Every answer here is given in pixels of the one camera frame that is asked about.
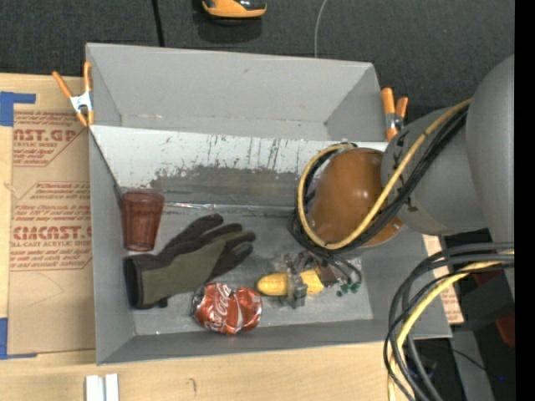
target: black cable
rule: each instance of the black cable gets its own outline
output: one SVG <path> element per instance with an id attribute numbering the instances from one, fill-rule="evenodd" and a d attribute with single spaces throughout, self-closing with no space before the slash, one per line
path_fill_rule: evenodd
<path id="1" fill-rule="evenodd" d="M 494 244 L 494 243 L 492 243 L 490 245 L 489 244 L 485 244 L 485 247 L 487 249 L 490 246 L 507 246 L 507 247 L 509 247 L 509 246 L 511 246 L 511 244 L 510 243 L 505 243 L 505 244 Z M 472 252 L 472 251 L 475 251 L 475 250 L 479 250 L 480 251 L 481 249 L 485 250 L 485 248 L 481 248 L 481 244 L 474 244 L 474 245 L 470 245 L 470 246 L 459 246 L 459 247 L 451 248 L 450 251 L 457 251 L 457 252 L 459 252 L 459 251 L 470 251 L 470 252 Z M 474 261 L 489 261 L 489 260 L 501 260 L 501 261 L 514 262 L 514 257 L 512 255 L 509 255 L 509 254 L 480 254 L 480 255 L 477 255 L 477 256 L 474 256 L 474 255 L 456 256 L 456 257 L 448 258 L 445 261 L 436 261 L 436 262 L 432 262 L 431 263 L 431 261 L 436 260 L 437 257 L 440 258 L 440 257 L 442 257 L 444 255 L 447 255 L 447 252 L 448 251 L 442 251 L 441 253 L 437 253 L 437 254 L 435 254 L 433 256 L 427 257 L 411 273 L 411 275 L 407 279 L 405 279 L 404 283 L 401 285 L 400 289 L 395 294 L 394 300 L 393 300 L 391 308 L 390 308 L 390 316 L 389 316 L 390 330 L 389 330 L 389 335 L 388 335 L 387 340 L 386 340 L 385 343 L 388 343 L 388 341 L 391 342 L 392 350 L 393 350 L 393 354 L 395 355 L 396 362 L 400 365 L 400 371 L 404 374 L 405 378 L 410 383 L 411 387 L 413 387 L 413 389 L 418 393 L 418 395 L 420 395 L 420 397 L 423 398 L 424 400 L 426 400 L 428 398 L 421 392 L 421 389 L 420 389 L 419 385 L 414 381 L 414 379 L 410 375 L 409 370 L 403 364 L 403 359 L 401 357 L 401 352 L 397 348 L 395 340 L 393 339 L 393 336 L 392 336 L 392 333 L 393 333 L 395 327 L 399 324 L 399 322 L 403 319 L 403 317 L 406 316 L 411 311 L 411 308 L 414 307 L 415 300 L 416 299 L 420 299 L 421 296 L 423 294 L 425 294 L 425 291 L 429 291 L 426 288 L 433 285 L 433 282 L 430 282 L 429 284 L 427 284 L 422 290 L 420 290 L 420 292 L 412 299 L 411 302 L 408 302 L 408 296 L 406 295 L 406 293 L 410 292 L 410 288 L 412 286 L 412 283 L 414 282 L 414 280 L 417 277 L 420 276 L 420 274 L 423 274 L 425 272 L 430 272 L 434 268 L 442 267 L 444 265 L 451 264 L 452 262 L 455 262 L 455 263 L 462 263 L 462 262 L 463 263 L 467 263 L 467 262 L 474 262 Z M 493 267 L 489 267 L 489 268 L 481 269 L 481 270 L 477 270 L 477 271 L 470 271 L 470 273 L 488 272 L 492 268 Z M 458 272 L 446 275 L 444 277 L 449 277 L 451 275 L 462 274 L 462 273 L 466 273 L 466 271 L 460 270 Z M 395 309 L 397 309 L 397 307 L 398 307 L 401 293 L 403 293 L 404 297 L 405 297 L 404 298 L 405 304 L 403 306 L 403 312 L 400 314 L 400 316 L 398 318 L 394 319 Z M 423 365 L 421 364 L 420 356 L 418 355 L 417 352 L 414 352 L 414 355 L 411 358 L 417 364 L 417 368 L 420 370 L 420 376 L 422 377 L 422 380 L 425 381 L 425 378 L 427 378 L 427 375 L 425 373 L 421 373 L 421 370 L 423 369 Z M 400 383 L 399 379 L 396 379 L 395 376 L 392 376 L 392 377 L 395 380 L 396 384 L 398 384 L 398 386 L 400 386 L 401 383 Z M 429 378 L 428 378 L 428 382 L 427 383 L 430 384 L 431 387 L 432 387 L 432 383 L 429 380 Z M 434 392 L 433 395 L 434 395 L 435 399 L 441 399 L 440 395 L 438 395 L 438 393 Z"/>
<path id="2" fill-rule="evenodd" d="M 467 258 L 466 260 L 468 262 L 472 262 L 471 257 Z M 488 256 L 483 257 L 482 260 L 483 261 L 487 261 L 488 260 Z M 513 259 L 510 256 L 507 256 L 506 258 L 504 258 L 504 260 L 513 261 Z M 407 389 L 403 386 L 403 383 L 395 376 L 394 371 L 392 370 L 392 368 L 390 366 L 390 361 L 388 360 L 388 344 L 389 344 L 389 342 L 390 342 L 391 347 L 392 347 L 392 353 L 394 355 L 395 362 L 396 362 L 398 368 L 400 369 L 400 371 L 402 372 L 402 374 L 404 375 L 405 379 L 409 383 L 409 385 L 413 388 L 413 390 L 421 398 L 422 401 L 428 401 L 429 400 L 427 395 L 420 388 L 420 385 L 412 378 L 412 376 L 410 374 L 410 371 L 408 370 L 408 368 L 405 366 L 405 364 L 403 362 L 403 357 L 401 355 L 400 350 L 397 348 L 397 343 L 396 343 L 395 338 L 394 338 L 395 328 L 402 321 L 405 320 L 406 316 L 409 313 L 412 312 L 412 310 L 419 303 L 421 298 L 424 295 L 426 295 L 430 290 L 432 290 L 439 281 L 441 281 L 443 279 L 446 279 L 448 277 L 459 275 L 459 274 L 463 274 L 463 273 L 489 272 L 490 270 L 493 270 L 494 268 L 495 268 L 495 266 L 484 268 L 484 269 L 477 269 L 477 270 L 473 270 L 473 271 L 459 270 L 457 272 L 453 272 L 451 274 L 444 275 L 442 277 L 438 277 L 438 278 L 434 279 L 433 281 L 428 282 L 410 300 L 409 304 L 407 305 L 407 308 L 405 308 L 403 310 L 403 312 L 392 322 L 392 325 L 390 325 L 390 329 L 389 329 L 389 331 L 387 333 L 387 336 L 385 338 L 385 344 L 384 344 L 384 347 L 383 347 L 383 360 L 385 362 L 385 366 L 387 367 L 389 375 L 393 378 L 393 380 L 396 383 L 396 385 L 400 388 L 400 390 L 404 393 L 404 395 L 407 396 L 408 399 L 414 400 L 414 398 L 412 396 L 410 396 L 410 394 L 408 393 Z"/>
<path id="3" fill-rule="evenodd" d="M 402 294 L 406 291 L 406 290 L 410 290 L 410 288 L 412 287 L 412 283 L 414 282 L 414 280 L 421 276 L 422 274 L 426 273 L 426 272 L 430 272 L 433 270 L 433 268 L 436 268 L 436 267 L 441 267 L 441 266 L 444 266 L 444 265 L 447 265 L 447 264 L 450 264 L 451 261 L 454 261 L 454 262 L 473 262 L 473 261 L 478 261 L 478 260 L 485 260 L 487 261 L 489 259 L 489 256 L 488 254 L 486 255 L 482 255 L 482 256 L 456 256 L 456 257 L 452 257 L 449 259 L 449 261 L 438 261 L 436 263 L 433 263 L 433 261 L 435 260 L 438 260 L 439 258 L 442 258 L 443 256 L 449 256 L 449 255 L 453 255 L 453 254 L 459 254 L 459 253 L 470 253 L 470 252 L 474 252 L 474 251 L 485 251 L 486 249 L 491 249 L 491 248 L 494 248 L 494 247 L 499 247 L 499 246 L 504 246 L 504 247 L 510 247 L 511 244 L 510 243 L 500 243 L 500 244 L 497 244 L 497 243 L 488 243 L 488 244 L 474 244 L 474 245 L 469 245 L 469 246 L 458 246 L 458 247 L 453 247 L 449 250 L 444 250 L 444 251 L 440 251 L 432 256 L 429 256 L 427 257 L 424 261 L 422 261 L 422 263 L 409 275 L 409 277 L 407 277 L 405 279 L 405 281 L 401 284 L 400 288 L 398 289 L 398 291 L 396 292 L 396 294 L 394 295 L 394 298 L 393 298 L 393 301 L 392 301 L 392 304 L 391 304 L 391 307 L 390 307 L 390 314 L 389 314 L 389 325 L 391 327 L 391 329 L 393 329 L 397 323 L 393 323 L 393 322 L 399 322 L 398 320 L 395 319 L 395 310 L 397 309 L 398 305 L 399 305 L 399 302 L 400 302 L 400 298 L 402 296 Z M 505 256 L 506 260 L 513 260 L 511 256 L 509 255 L 506 255 Z M 396 348 L 395 348 L 395 341 L 392 341 L 393 343 L 393 350 L 395 351 L 395 354 L 396 354 Z"/>
<path id="4" fill-rule="evenodd" d="M 166 46 L 166 41 L 164 39 L 164 31 L 161 26 L 160 9 L 158 6 L 158 0 L 150 0 L 150 1 L 152 2 L 152 12 L 154 13 L 156 31 L 158 32 L 158 43 L 161 48 L 164 48 Z"/>
<path id="5" fill-rule="evenodd" d="M 376 236 L 391 220 L 395 217 L 409 195 L 414 191 L 427 169 L 431 166 L 438 154 L 446 147 L 449 141 L 459 132 L 466 122 L 466 111 L 460 112 L 456 116 L 448 119 L 438 134 L 433 138 L 431 144 L 422 155 L 420 161 L 410 174 L 404 185 L 398 189 L 398 195 L 392 203 L 388 204 L 374 222 L 368 227 L 366 232 L 362 233 L 357 239 L 353 240 L 348 246 L 341 249 L 346 251 L 362 246 L 364 243 Z"/>
<path id="6" fill-rule="evenodd" d="M 420 182 L 427 169 L 431 166 L 434 159 L 438 156 L 438 154 L 440 154 L 440 152 L 449 143 L 449 141 L 464 126 L 466 122 L 466 115 L 466 110 L 461 110 L 444 123 L 444 126 L 442 126 L 437 135 L 435 135 L 430 145 L 427 147 L 424 154 L 422 155 L 420 161 L 410 174 L 407 181 L 401 188 L 398 189 L 398 195 L 395 197 L 392 203 L 387 205 L 382 211 L 378 213 L 378 216 L 375 218 L 374 222 L 368 227 L 366 232 L 362 233 L 358 238 L 354 239 L 347 246 L 336 250 L 337 252 L 353 250 L 358 246 L 362 246 L 364 243 L 366 243 L 375 235 L 377 235 L 377 233 L 379 233 L 379 231 L 381 231 L 392 220 L 392 218 L 394 218 L 399 209 L 404 205 L 406 199 L 416 188 L 417 184 Z M 337 152 L 337 150 L 334 150 L 331 153 L 327 153 L 326 155 L 322 156 L 320 160 L 314 162 L 312 169 L 308 173 L 308 177 L 305 180 L 304 191 L 307 191 L 315 171 L 335 152 Z M 294 217 L 293 226 L 295 226 L 296 222 L 298 222 L 298 219 Z M 318 246 L 316 246 L 308 239 L 308 237 L 304 234 L 302 228 L 299 232 L 297 232 L 295 227 L 293 227 L 291 232 L 293 236 L 296 237 L 296 239 L 298 237 L 301 238 L 303 241 L 300 241 L 300 243 L 306 246 L 308 249 L 317 249 L 316 247 Z"/>
<path id="7" fill-rule="evenodd" d="M 493 256 L 494 259 L 507 259 L 507 255 L 496 255 Z M 479 256 L 478 259 L 486 261 L 488 260 L 488 256 Z M 470 256 L 469 262 L 472 262 L 474 260 L 474 256 Z M 441 265 L 441 263 L 436 263 L 436 266 L 434 268 L 437 268 Z M 482 272 L 488 272 L 492 270 L 492 267 L 489 267 L 487 269 L 481 269 Z M 472 271 L 471 273 L 478 273 L 480 270 Z M 409 290 L 405 291 L 404 297 L 403 297 L 403 303 L 402 303 L 402 309 L 405 310 L 406 306 L 409 304 Z M 425 371 L 425 367 L 423 363 L 421 362 L 420 354 L 418 354 L 418 351 L 416 349 L 415 341 L 412 335 L 407 335 L 406 339 L 407 347 L 409 349 L 409 356 L 412 359 L 413 363 L 415 364 L 416 370 L 418 371 L 418 375 L 420 376 L 422 383 L 425 385 L 426 389 L 429 391 L 429 393 L 432 395 L 432 397 L 437 401 L 443 401 L 443 398 L 440 396 L 440 394 L 436 391 L 435 385 L 431 382 L 429 376 L 427 375 Z"/>
<path id="8" fill-rule="evenodd" d="M 469 363 L 471 363 L 475 367 L 478 367 L 480 370 L 484 371 L 488 376 L 496 379 L 499 383 L 511 384 L 511 385 L 515 384 L 513 382 L 503 381 L 500 376 L 498 376 L 495 373 L 491 373 L 490 371 L 488 371 L 488 369 L 484 365 L 479 364 L 479 362 L 476 361 L 474 358 L 472 358 L 470 355 L 466 355 L 464 352 L 461 352 L 458 349 L 455 349 L 455 348 L 452 348 L 452 347 L 442 346 L 440 343 L 432 342 L 431 340 L 419 340 L 418 343 L 426 344 L 426 345 L 433 346 L 433 347 L 437 347 L 437 348 L 444 349 L 444 350 L 447 350 L 447 351 L 451 350 L 453 353 L 456 353 L 457 355 L 462 356 L 466 361 L 468 361 Z"/>

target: crushed soda can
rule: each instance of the crushed soda can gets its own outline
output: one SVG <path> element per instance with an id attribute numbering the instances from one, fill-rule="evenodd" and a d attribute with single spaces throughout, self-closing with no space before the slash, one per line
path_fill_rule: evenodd
<path id="1" fill-rule="evenodd" d="M 209 282 L 197 289 L 191 304 L 191 315 L 197 323 L 223 334 L 252 330 L 261 314 L 260 294 L 246 287 L 234 291 L 220 282 Z"/>

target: cardboard sheet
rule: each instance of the cardboard sheet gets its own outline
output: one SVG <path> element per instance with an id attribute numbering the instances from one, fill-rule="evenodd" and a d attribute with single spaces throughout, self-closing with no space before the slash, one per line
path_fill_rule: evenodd
<path id="1" fill-rule="evenodd" d="M 37 95 L 15 105 L 12 184 L 2 186 L 12 217 L 8 354 L 93 348 L 88 130 L 52 76 L 2 74 L 0 89 Z"/>

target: black glove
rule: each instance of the black glove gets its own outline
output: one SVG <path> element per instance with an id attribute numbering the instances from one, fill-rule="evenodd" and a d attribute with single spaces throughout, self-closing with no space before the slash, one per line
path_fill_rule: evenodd
<path id="1" fill-rule="evenodd" d="M 167 299 L 193 292 L 244 261 L 256 236 L 242 225 L 221 226 L 219 214 L 201 217 L 171 239 L 158 254 L 124 259 L 130 305 L 137 309 L 167 306 Z"/>

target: red plastic cup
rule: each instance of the red plastic cup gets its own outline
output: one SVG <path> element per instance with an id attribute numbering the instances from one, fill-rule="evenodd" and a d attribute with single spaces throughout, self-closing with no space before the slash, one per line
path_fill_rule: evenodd
<path id="1" fill-rule="evenodd" d="M 130 251 L 152 251 L 164 209 L 164 196 L 131 190 L 121 197 L 124 245 Z"/>

